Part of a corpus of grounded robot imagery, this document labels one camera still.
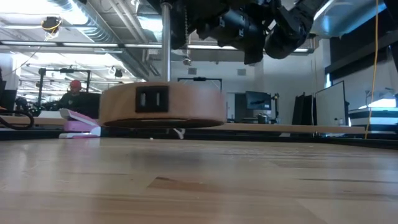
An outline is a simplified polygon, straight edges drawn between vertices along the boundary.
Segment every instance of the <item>cable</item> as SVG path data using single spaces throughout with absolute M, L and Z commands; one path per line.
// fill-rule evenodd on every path
M 114 75 L 115 73 L 116 73 L 116 69 L 115 69 L 114 66 L 112 66 L 111 68 L 109 68 L 109 70 L 108 70 L 108 74 L 109 74 L 109 75 Z
M 43 30 L 53 30 L 53 32 L 54 32 L 54 30 L 55 30 L 58 26 L 61 25 L 62 20 L 60 20 L 60 22 L 59 22 L 57 25 L 55 25 L 55 26 L 53 26 L 53 27 L 50 27 L 50 28 L 45 28 L 45 27 L 43 27 L 43 23 L 44 23 L 44 21 L 42 21 L 42 23 L 41 23 Z
M 29 124 L 21 127 L 21 126 L 14 126 L 0 117 L 0 124 L 4 125 L 7 128 L 11 128 L 13 130 L 17 130 L 17 131 L 27 130 L 27 129 L 33 127 L 34 122 L 35 122 L 33 116 L 30 113 L 27 113 L 24 111 L 9 111 L 9 110 L 0 109 L 0 115 L 5 115 L 5 114 L 19 114 L 19 115 L 25 115 L 29 118 Z
M 377 57 L 379 55 L 379 0 L 376 0 L 376 27 L 375 27 L 375 45 L 376 50 L 374 52 L 374 70 L 373 70 L 373 83 L 372 83 L 372 93 L 371 93 L 371 104 L 369 107 L 369 118 L 368 124 L 366 125 L 365 130 L 365 139 L 368 139 L 368 132 L 369 126 L 371 124 L 371 117 L 372 117 L 372 103 L 373 103 L 373 96 L 374 96 L 374 84 L 376 82 L 376 72 L 377 72 Z

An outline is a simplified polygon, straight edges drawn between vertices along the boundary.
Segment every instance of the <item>ceiling light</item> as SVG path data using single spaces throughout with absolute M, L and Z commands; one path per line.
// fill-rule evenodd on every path
M 33 47 L 50 47 L 57 46 L 55 42 L 29 42 L 29 41 L 8 41 L 2 40 L 0 41 L 3 45 L 18 45 L 18 46 L 33 46 Z
M 126 48 L 161 49 L 161 44 L 125 44 Z
M 122 54 L 123 51 L 121 51 L 121 50 L 95 50 L 94 53 L 96 53 L 96 54 Z
M 3 29 L 41 29 L 42 26 L 35 25 L 4 25 L 1 26 Z
M 232 46 L 219 47 L 216 45 L 188 45 L 188 49 L 195 50 L 237 50 Z
M 65 47 L 114 47 L 117 48 L 117 44 L 98 44 L 98 43 L 63 43 Z
M 294 53 L 308 53 L 309 49 L 295 49 Z

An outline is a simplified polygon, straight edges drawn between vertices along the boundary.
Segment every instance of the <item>desk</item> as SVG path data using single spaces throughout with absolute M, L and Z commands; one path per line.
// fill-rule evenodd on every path
M 28 118 L 1 116 L 11 124 L 27 124 Z M 35 118 L 35 125 L 42 126 L 63 126 L 65 119 L 57 118 Z M 230 131 L 270 131 L 280 133 L 346 133 L 346 134 L 364 134 L 363 127 L 333 127 L 333 126 L 306 126 L 306 125 L 280 125 L 280 124 L 233 124 L 226 123 L 221 126 L 204 128 L 212 130 L 230 130 Z
M 2 224 L 396 223 L 398 152 L 283 142 L 0 142 Z

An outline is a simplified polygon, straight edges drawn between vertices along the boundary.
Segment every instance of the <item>white board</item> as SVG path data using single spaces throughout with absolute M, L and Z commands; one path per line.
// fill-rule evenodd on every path
M 315 94 L 315 97 L 317 99 L 317 122 L 319 126 L 339 126 L 341 119 L 343 125 L 346 125 L 344 82 L 339 82 L 319 91 Z

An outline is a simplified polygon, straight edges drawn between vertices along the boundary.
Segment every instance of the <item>yellow cable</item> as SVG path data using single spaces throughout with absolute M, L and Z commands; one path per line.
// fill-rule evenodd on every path
M 57 28 L 58 26 L 60 26 L 61 23 L 62 23 L 62 20 L 61 20 L 57 25 L 55 25 L 55 26 L 53 26 L 53 27 L 51 27 L 51 28 L 44 28 L 44 27 L 43 27 L 43 23 L 44 23 L 44 21 L 42 21 L 42 28 L 43 28 L 43 30 L 52 30 L 52 29 L 55 29 L 55 28 Z
M 369 126 L 371 124 L 371 117 L 372 117 L 372 103 L 373 103 L 373 96 L 374 96 L 374 83 L 376 82 L 376 72 L 377 72 L 377 56 L 379 55 L 379 0 L 376 0 L 376 36 L 375 36 L 375 43 L 376 43 L 376 50 L 374 52 L 374 70 L 373 70 L 373 83 L 372 83 L 372 97 L 371 97 L 371 104 L 369 107 L 369 118 L 368 118 L 368 125 L 366 125 L 365 131 L 365 139 L 368 138 Z

